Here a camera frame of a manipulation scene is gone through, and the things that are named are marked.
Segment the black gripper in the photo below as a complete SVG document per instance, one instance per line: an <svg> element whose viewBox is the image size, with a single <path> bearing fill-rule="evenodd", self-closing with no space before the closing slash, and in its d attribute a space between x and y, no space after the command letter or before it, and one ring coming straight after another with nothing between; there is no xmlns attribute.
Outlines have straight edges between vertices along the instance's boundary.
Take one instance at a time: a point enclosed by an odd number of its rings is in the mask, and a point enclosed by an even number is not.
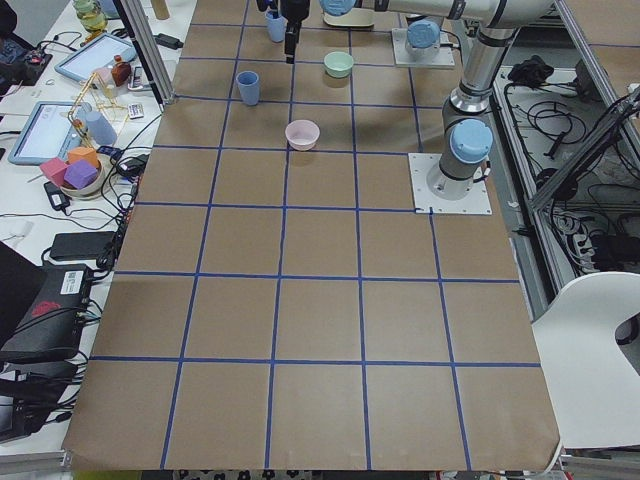
<svg viewBox="0 0 640 480"><path fill-rule="evenodd" d="M256 5L260 12L279 10L278 0L256 0Z"/></svg>
<svg viewBox="0 0 640 480"><path fill-rule="evenodd" d="M281 0L280 12L288 21L284 38L285 60L287 64L294 64L299 42L300 23L309 16L310 0Z"/></svg>

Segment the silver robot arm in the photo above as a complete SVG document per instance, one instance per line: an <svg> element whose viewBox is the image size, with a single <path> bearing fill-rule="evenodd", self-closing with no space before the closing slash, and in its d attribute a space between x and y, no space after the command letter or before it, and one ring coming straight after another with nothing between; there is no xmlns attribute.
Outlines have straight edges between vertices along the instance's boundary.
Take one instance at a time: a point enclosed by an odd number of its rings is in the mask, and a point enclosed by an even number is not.
<svg viewBox="0 0 640 480"><path fill-rule="evenodd" d="M257 1L261 12L274 12L277 18L285 21L284 52L286 62L293 64L296 48L299 43L302 23L309 16L309 0L293 1ZM349 13L357 1L322 1L323 9L332 16L342 16ZM407 29L407 40L412 48L428 48L440 42L441 28L434 22L427 20L424 15L413 20Z"/></svg>
<svg viewBox="0 0 640 480"><path fill-rule="evenodd" d="M458 86L444 101L444 131L467 119L484 120L498 69L521 27L541 18L549 1L322 1L322 10L335 17L355 8L394 12L450 21L474 20L479 29L463 61Z"/></svg>

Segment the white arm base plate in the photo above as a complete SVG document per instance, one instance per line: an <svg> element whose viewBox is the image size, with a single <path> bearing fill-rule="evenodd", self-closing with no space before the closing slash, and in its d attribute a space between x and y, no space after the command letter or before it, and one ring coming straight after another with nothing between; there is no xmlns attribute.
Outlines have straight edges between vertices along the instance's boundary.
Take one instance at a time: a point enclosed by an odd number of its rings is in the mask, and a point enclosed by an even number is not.
<svg viewBox="0 0 640 480"><path fill-rule="evenodd" d="M409 153L414 211L418 214L491 215L482 168L466 180L452 180L440 169L440 154Z"/></svg>
<svg viewBox="0 0 640 480"><path fill-rule="evenodd" d="M428 48L414 48L407 40L407 28L392 30L392 45L395 65L406 68L453 69L455 60L453 49L446 46L448 36L441 32L440 42Z"/></svg>

